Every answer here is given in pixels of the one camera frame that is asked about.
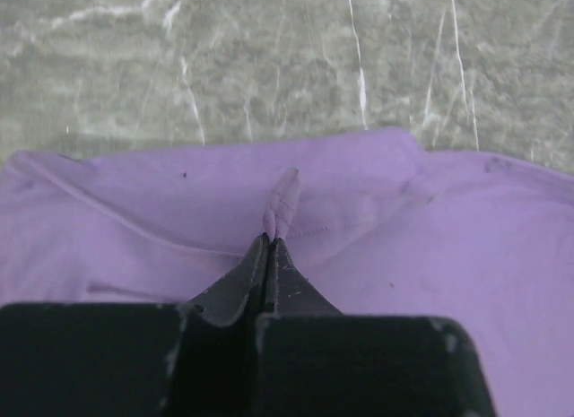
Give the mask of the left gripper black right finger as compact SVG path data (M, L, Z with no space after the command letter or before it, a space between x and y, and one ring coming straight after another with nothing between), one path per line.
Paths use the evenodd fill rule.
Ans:
M255 330L258 416L493 416L469 334L444 317L351 316L271 246Z

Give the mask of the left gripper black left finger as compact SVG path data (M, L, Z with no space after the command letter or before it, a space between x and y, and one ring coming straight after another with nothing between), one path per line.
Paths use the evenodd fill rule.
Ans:
M247 416L267 236L195 298L1 310L4 416Z

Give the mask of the purple t-shirt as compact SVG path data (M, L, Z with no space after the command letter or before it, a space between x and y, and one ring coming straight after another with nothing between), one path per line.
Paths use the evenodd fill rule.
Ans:
M459 321L500 415L572 415L572 176L426 152L397 128L17 152L1 173L1 301L187 300L262 232L345 312Z

